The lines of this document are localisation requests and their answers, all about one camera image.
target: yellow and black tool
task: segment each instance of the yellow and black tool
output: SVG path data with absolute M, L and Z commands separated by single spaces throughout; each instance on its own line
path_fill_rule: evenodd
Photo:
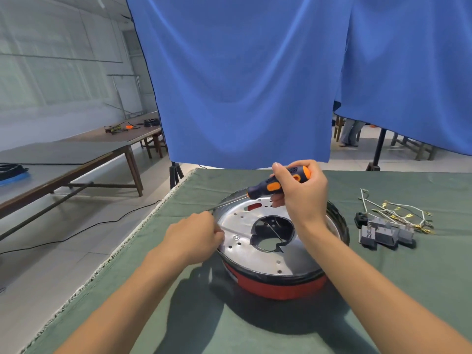
M 310 170 L 306 166 L 289 167 L 287 168 L 287 170 L 292 174 L 294 179 L 297 180 L 299 183 L 306 182 L 308 179 L 310 179 L 310 176 L 311 176 Z M 236 201 L 240 201 L 241 199 L 244 199 L 246 197 L 250 198 L 251 200 L 257 200 L 261 196 L 267 196 L 267 195 L 283 193 L 283 192 L 284 191 L 282 190 L 282 186 L 280 185 L 277 178 L 270 177 L 267 180 L 262 181 L 256 186 L 249 186 L 247 188 L 246 195 L 239 196 L 227 202 L 221 202 L 217 206 L 210 208 L 209 211 L 215 208 L 226 206 Z

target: hand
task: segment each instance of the hand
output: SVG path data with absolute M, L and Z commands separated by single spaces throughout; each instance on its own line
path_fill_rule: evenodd
M 295 161 L 287 167 L 292 166 L 306 166 L 310 179 L 300 184 L 286 167 L 274 163 L 272 170 L 284 193 L 271 197 L 272 206 L 286 206 L 299 236 L 309 230 L 326 229 L 327 178 L 314 160 Z
M 170 225 L 161 245 L 176 252 L 188 266 L 209 259 L 224 238 L 225 233 L 213 215 L 205 211 Z

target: green tablecloth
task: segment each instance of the green tablecloth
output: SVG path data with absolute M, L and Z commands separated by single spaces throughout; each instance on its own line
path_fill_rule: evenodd
M 269 171 L 198 169 L 136 236 L 46 328 L 27 353 L 56 349 L 157 246 L 167 227 L 256 184 Z M 345 216 L 351 248 L 410 296 L 472 340 L 472 174 L 326 171 L 329 199 Z M 416 234 L 415 250 L 377 251 L 357 243 L 359 188 L 433 213 L 435 235 Z M 151 316 L 134 354 L 376 353 L 332 285 L 302 300 L 276 302 L 240 289 L 218 256 L 187 268 Z

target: sheer white curtain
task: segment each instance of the sheer white curtain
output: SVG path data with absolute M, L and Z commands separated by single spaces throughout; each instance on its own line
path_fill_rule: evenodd
M 94 54 L 77 9 L 0 0 L 0 111 L 112 98 L 94 60 L 107 61 Z

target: red round appliance base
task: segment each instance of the red round appliance base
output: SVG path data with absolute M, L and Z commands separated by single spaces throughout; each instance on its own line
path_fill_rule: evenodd
M 306 297 L 319 291 L 327 282 L 327 277 L 321 276 L 301 285 L 269 285 L 244 277 L 231 268 L 226 262 L 224 262 L 224 265 L 231 274 L 231 277 L 240 287 L 260 297 L 278 301 Z

